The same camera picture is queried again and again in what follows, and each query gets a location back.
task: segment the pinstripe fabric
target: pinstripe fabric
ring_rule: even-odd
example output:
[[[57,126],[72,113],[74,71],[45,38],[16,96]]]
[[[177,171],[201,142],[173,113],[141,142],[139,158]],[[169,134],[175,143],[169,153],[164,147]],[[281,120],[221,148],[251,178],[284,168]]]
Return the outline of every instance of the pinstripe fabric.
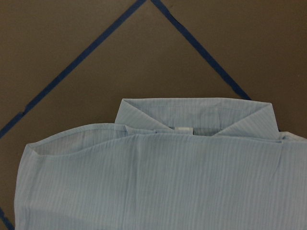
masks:
[[[27,144],[14,207],[17,230],[307,230],[307,140],[270,103],[123,99]]]

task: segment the blue tape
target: blue tape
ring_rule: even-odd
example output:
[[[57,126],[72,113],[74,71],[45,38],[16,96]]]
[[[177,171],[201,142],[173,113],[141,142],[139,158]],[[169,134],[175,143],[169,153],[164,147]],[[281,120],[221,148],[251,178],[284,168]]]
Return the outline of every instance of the blue tape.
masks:
[[[229,74],[217,63],[208,51],[196,40],[196,38],[178,22],[160,0],[151,0],[152,3],[161,11],[161,13],[176,27],[176,29],[187,39],[187,41],[199,52],[199,54],[209,63],[209,65],[230,85],[233,91],[242,99],[251,100],[251,98],[241,89],[241,87],[229,76]]]
[[[69,64],[49,85],[47,85],[29,104],[23,112],[19,112],[0,130],[2,138],[18,121],[34,108],[52,89],[54,89],[68,74],[70,74],[87,56],[89,56],[103,41],[105,41],[120,25],[124,23],[146,0],[137,0],[113,24],[111,24],[95,41],[93,41],[71,64]]]
[[[8,230],[14,230],[14,226],[12,225],[12,223],[9,221],[9,219],[7,219],[4,215],[4,212],[2,211],[2,209],[0,208],[0,219],[3,221],[4,225],[6,226],[6,228]]]

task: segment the shirt collar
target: shirt collar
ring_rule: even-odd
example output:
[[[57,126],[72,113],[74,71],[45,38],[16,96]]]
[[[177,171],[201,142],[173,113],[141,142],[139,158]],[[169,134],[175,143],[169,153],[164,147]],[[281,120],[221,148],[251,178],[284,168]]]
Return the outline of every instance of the shirt collar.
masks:
[[[166,132],[192,127],[203,136],[280,136],[271,103],[232,98],[124,98],[115,123]]]

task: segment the shirt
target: shirt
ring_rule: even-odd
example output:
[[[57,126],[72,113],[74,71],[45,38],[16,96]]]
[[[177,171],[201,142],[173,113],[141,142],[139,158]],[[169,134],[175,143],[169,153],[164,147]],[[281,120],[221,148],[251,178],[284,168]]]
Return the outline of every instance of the shirt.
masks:
[[[25,146],[16,230],[306,230],[307,139],[271,103],[122,99]]]

